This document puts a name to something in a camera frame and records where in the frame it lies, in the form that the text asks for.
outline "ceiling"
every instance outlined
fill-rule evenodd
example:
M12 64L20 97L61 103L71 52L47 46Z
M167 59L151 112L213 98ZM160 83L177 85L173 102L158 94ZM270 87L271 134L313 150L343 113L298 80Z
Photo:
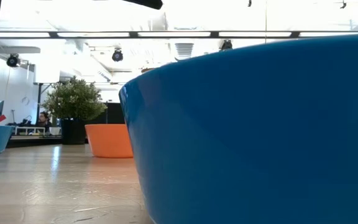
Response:
M0 31L159 31L159 30L358 30L358 0L164 0L157 11L133 3L106 0L3 1ZM269 39L235 39L234 48L273 42ZM120 82L142 68L158 67L176 59L217 52L219 39L89 39L69 46L89 47L90 57ZM55 40L0 40L0 46L53 48ZM124 60L113 62L122 49ZM26 60L37 56L23 54Z

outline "black wall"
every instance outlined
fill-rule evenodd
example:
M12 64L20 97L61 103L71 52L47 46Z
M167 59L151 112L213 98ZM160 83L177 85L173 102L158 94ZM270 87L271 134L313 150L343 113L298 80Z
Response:
M102 113L96 119L90 121L89 124L125 124L121 104L108 103L108 108L105 113Z

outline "spotlight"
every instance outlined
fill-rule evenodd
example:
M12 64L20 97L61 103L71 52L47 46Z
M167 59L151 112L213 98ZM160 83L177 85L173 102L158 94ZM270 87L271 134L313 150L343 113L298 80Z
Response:
M11 54L11 56L6 60L6 65L11 68L17 68L21 64L18 54Z
M115 62L122 61L124 59L124 56L122 55L121 49L116 49L111 58Z
M232 50L232 49L233 49L233 45L231 44L231 40L224 40L220 51Z

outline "air vent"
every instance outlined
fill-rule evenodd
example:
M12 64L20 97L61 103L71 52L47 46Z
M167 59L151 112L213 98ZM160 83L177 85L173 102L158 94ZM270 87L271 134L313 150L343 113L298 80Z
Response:
M176 58L179 60L191 58L193 47L193 43L175 43L175 49L177 50Z

